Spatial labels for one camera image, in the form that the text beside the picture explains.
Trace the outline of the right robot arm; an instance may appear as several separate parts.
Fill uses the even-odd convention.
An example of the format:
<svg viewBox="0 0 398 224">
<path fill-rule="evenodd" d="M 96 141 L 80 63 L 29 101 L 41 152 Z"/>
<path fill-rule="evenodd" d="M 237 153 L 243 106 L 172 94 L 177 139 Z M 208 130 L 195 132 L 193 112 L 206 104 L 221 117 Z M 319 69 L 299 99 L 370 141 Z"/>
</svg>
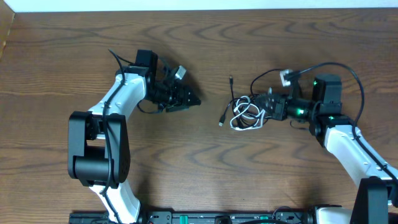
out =
<svg viewBox="0 0 398 224">
<path fill-rule="evenodd" d="M 302 223 L 388 223 L 389 206 L 397 206 L 397 169 L 389 165 L 364 139 L 354 121 L 343 115 L 342 83 L 338 75 L 314 78 L 312 97 L 299 97 L 297 80 L 282 83 L 289 94 L 268 92 L 254 97 L 255 105 L 271 119 L 309 123 L 309 131 L 333 154 L 358 188 L 353 209 L 319 205 L 305 212 Z"/>
</svg>

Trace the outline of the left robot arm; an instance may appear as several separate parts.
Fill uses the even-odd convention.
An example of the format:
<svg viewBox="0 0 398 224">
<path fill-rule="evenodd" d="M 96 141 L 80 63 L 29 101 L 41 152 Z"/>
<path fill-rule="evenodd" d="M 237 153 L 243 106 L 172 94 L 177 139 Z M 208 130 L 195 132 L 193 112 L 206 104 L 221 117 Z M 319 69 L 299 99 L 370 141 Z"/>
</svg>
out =
<svg viewBox="0 0 398 224">
<path fill-rule="evenodd" d="M 193 89 L 184 84 L 183 66 L 164 64 L 164 77 L 156 78 L 159 56 L 138 50 L 134 62 L 120 65 L 107 94 L 88 111 L 74 111 L 68 121 L 68 174 L 89 187 L 105 212 L 73 212 L 70 223 L 148 223 L 127 176 L 131 152 L 127 122 L 143 100 L 157 105 L 157 113 L 200 105 Z"/>
</svg>

